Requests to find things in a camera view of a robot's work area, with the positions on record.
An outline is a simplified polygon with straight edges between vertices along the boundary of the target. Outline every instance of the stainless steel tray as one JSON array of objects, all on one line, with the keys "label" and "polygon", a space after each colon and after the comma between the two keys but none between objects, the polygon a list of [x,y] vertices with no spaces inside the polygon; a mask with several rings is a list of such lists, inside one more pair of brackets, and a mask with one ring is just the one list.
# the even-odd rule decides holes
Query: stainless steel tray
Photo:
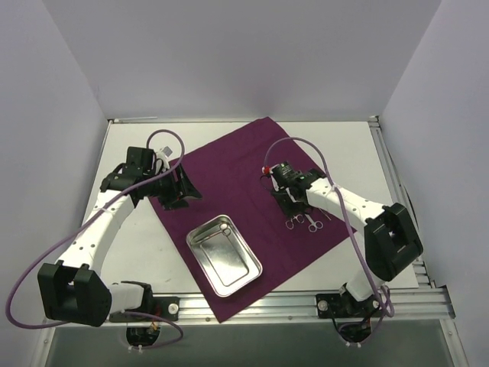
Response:
[{"label": "stainless steel tray", "polygon": [[235,293],[263,270],[228,216],[217,216],[195,228],[186,236],[186,243],[220,297]]}]

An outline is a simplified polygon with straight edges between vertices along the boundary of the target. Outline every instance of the white robotic arm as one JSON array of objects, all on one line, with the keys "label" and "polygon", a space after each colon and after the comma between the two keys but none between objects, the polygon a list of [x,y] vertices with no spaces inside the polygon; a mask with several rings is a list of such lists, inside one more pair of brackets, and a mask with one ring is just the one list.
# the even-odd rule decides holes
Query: white robotic arm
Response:
[{"label": "white robotic arm", "polygon": [[[165,209],[179,209],[188,206],[186,198],[202,197],[181,165],[176,168],[175,175],[161,174],[169,168],[162,154],[162,151],[155,153],[149,148],[129,147],[126,162],[102,182],[96,204],[87,219],[97,215],[97,220],[72,241],[55,264],[41,266],[37,279],[48,318],[100,326],[112,313],[123,310],[151,312],[153,294],[149,284],[124,279],[104,284],[100,271],[118,230],[140,200],[155,196]],[[158,170],[155,157],[162,161]],[[146,180],[148,183],[137,185]],[[131,188],[130,193],[121,195],[128,188]]]},{"label": "white robotic arm", "polygon": [[[332,187],[317,170],[303,174],[287,162],[268,169],[268,176],[274,186],[272,195],[289,217],[312,207],[343,218],[336,190],[340,191],[351,227],[364,236],[366,262],[375,289],[395,278],[423,252],[413,221],[399,203],[384,206],[372,202],[338,185]],[[364,269],[342,288],[342,293],[355,304],[361,304],[374,294]]]},{"label": "white robotic arm", "polygon": [[[342,193],[351,226],[364,236],[367,219],[377,218],[384,213],[383,205],[367,200],[343,187],[337,186],[337,188]],[[311,187],[306,191],[306,197],[310,206],[323,209],[337,218],[343,217],[338,194],[325,178],[319,178],[311,183]],[[374,279],[377,288],[385,283],[384,280],[373,273],[371,273],[371,277]],[[346,284],[346,290],[356,301],[366,300],[373,294],[372,287],[368,283],[367,275],[363,269],[359,270]]]},{"label": "white robotic arm", "polygon": [[[123,196],[109,208],[103,209],[103,206],[118,194],[119,191],[114,190],[99,193],[89,218],[99,210],[103,210],[104,213],[75,238],[72,245],[57,259],[57,263],[60,262],[63,266],[71,268],[88,265],[89,269],[100,275],[102,264],[115,235],[134,210],[134,203],[130,196]],[[112,296],[109,313],[140,307],[144,289],[139,284],[114,283],[107,285],[107,288]]]}]

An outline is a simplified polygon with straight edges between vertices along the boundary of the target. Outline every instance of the white enclosure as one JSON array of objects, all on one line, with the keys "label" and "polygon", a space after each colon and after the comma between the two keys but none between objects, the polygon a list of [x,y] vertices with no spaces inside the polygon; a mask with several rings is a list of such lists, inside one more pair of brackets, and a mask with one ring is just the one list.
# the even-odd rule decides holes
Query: white enclosure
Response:
[{"label": "white enclosure", "polygon": [[[80,224],[106,119],[380,115],[430,275],[487,364],[487,15],[483,0],[1,2],[0,300]],[[34,276],[14,306],[42,321]],[[0,320],[0,365],[28,365],[39,334]]]},{"label": "white enclosure", "polygon": [[44,0],[108,118],[365,121],[439,0]]}]

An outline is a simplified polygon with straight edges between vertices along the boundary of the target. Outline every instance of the purple cable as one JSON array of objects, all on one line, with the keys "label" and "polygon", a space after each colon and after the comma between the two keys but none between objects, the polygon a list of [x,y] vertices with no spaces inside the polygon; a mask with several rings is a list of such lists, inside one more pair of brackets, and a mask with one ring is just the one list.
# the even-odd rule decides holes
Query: purple cable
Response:
[{"label": "purple cable", "polygon": [[163,346],[169,346],[170,344],[174,344],[176,342],[179,342],[183,338],[183,330],[180,326],[175,324],[173,321],[169,321],[167,319],[164,319],[159,316],[151,315],[149,313],[142,313],[142,312],[134,312],[134,311],[125,311],[124,314],[129,315],[129,316],[134,316],[134,317],[146,317],[148,319],[153,319],[156,321],[160,321],[161,323],[167,323],[170,326],[173,326],[179,333],[180,335],[174,339],[166,340],[162,343],[154,344],[152,346],[143,346],[141,349],[146,350],[146,349],[157,349],[161,348]]},{"label": "purple cable", "polygon": [[37,329],[46,329],[48,327],[55,327],[59,325],[64,325],[66,322],[59,322],[59,323],[50,323],[50,324],[39,324],[39,325],[28,325],[26,323],[21,323],[17,321],[14,316],[12,315],[11,312],[11,305],[12,301],[14,300],[15,293],[17,293],[17,290],[21,286],[22,282],[25,280],[25,278],[29,275],[29,273],[37,266],[41,261],[43,261],[44,258],[46,258],[51,252],[57,250],[59,247],[64,245],[67,242],[73,241],[81,232],[83,232],[85,229],[87,229],[89,226],[91,226],[103,213],[106,209],[108,209],[113,203],[115,203],[117,200],[119,200],[121,197],[124,195],[127,195],[130,193],[132,190],[135,190],[141,186],[144,186],[145,184],[150,184],[151,182],[154,182],[156,180],[159,180],[160,178],[163,178],[167,176],[168,174],[171,174],[182,162],[183,156],[185,154],[185,145],[183,144],[183,140],[180,136],[178,136],[175,132],[172,132],[170,130],[166,129],[161,129],[161,130],[156,130],[153,132],[147,139],[146,146],[149,147],[151,139],[156,135],[161,132],[166,132],[167,134],[173,135],[178,142],[180,143],[180,147],[182,149],[180,156],[178,160],[176,161],[175,165],[173,165],[168,171],[164,171],[162,174],[158,174],[157,176],[154,176],[152,178],[149,178],[145,181],[141,181],[140,183],[137,183],[135,185],[132,185],[128,187],[127,189],[121,191],[118,195],[114,196],[113,199],[109,200],[102,209],[100,209],[95,215],[88,219],[86,222],[82,224],[81,227],[79,227],[73,234],[68,235],[64,239],[60,240],[56,244],[52,245],[49,247],[48,250],[43,252],[38,258],[36,258],[32,264],[30,264],[27,269],[21,274],[19,279],[14,283],[14,286],[10,290],[10,293],[8,294],[7,301],[5,302],[5,316],[7,317],[7,320],[12,324],[15,325],[16,327],[20,327],[22,329],[29,329],[29,330],[37,330]]},{"label": "purple cable", "polygon": [[372,275],[370,273],[370,269],[368,268],[368,265],[365,262],[363,255],[361,254],[360,247],[358,247],[357,240],[353,234],[353,228],[351,227],[350,219],[348,218],[348,214],[346,212],[345,201],[343,200],[342,193],[341,193],[340,189],[337,188],[337,186],[335,185],[335,183],[331,177],[331,174],[329,173],[328,165],[326,164],[326,159],[324,158],[324,155],[322,155],[322,153],[318,149],[318,147],[316,147],[310,141],[307,141],[306,139],[302,139],[302,138],[294,138],[294,137],[290,137],[290,136],[286,137],[286,138],[281,138],[281,139],[275,141],[268,148],[268,151],[265,154],[264,167],[268,167],[268,165],[267,165],[268,156],[270,155],[272,148],[275,145],[277,145],[278,143],[280,143],[282,141],[286,141],[286,140],[301,141],[302,143],[306,143],[319,154],[319,157],[321,158],[322,166],[324,167],[324,173],[326,174],[326,178],[328,179],[328,182],[331,185],[331,187],[335,188],[335,192],[338,195],[340,207],[342,208],[343,220],[345,221],[345,225],[346,225],[346,230],[348,231],[348,235],[350,236],[351,243],[353,244],[353,249],[355,250],[355,253],[358,256],[358,260],[360,260],[361,267],[363,268],[365,275],[367,276],[368,283],[370,284],[372,291],[374,292],[375,299],[380,304],[380,306],[383,310],[383,313],[385,313],[385,316],[393,317],[394,316],[394,308],[393,308],[393,304],[390,300],[390,296],[389,296],[388,292],[386,291],[387,287],[381,287],[382,293],[384,293],[384,296],[386,297],[386,302],[384,303],[384,301],[382,300],[381,294],[379,293],[378,289],[375,287],[375,282],[374,282],[374,279],[372,278]]},{"label": "purple cable", "polygon": [[[388,295],[389,295],[389,297],[390,297],[390,290],[389,290],[389,288],[387,288],[387,289],[386,289],[386,292],[387,292],[387,294],[388,294]],[[343,325],[341,325],[341,326],[338,328],[338,333],[340,333],[339,337],[340,337],[340,339],[341,339],[343,342],[346,342],[346,343],[350,343],[350,344],[360,344],[360,345],[365,344],[365,343],[366,343],[368,340],[370,340],[370,339],[371,339],[371,337],[372,337],[372,336],[373,336],[373,335],[374,335],[374,334],[377,332],[377,330],[379,329],[379,327],[381,327],[382,320],[385,318],[385,316],[386,316],[385,311],[382,311],[381,317],[380,317],[380,318],[379,318],[379,320],[377,321],[377,325],[375,325],[375,328],[374,328],[374,329],[371,331],[370,335],[369,335],[369,336],[367,336],[365,339],[363,339],[361,342],[358,342],[358,343],[352,343],[352,342],[349,342],[349,341],[347,341],[347,340],[344,340],[344,339],[343,339],[343,337],[342,337],[342,335],[341,335],[341,331],[342,331],[344,328],[346,328],[346,327],[348,327],[348,326],[351,326],[351,325],[360,325],[360,324],[361,324],[361,322],[359,322],[359,323],[344,323]]]}]

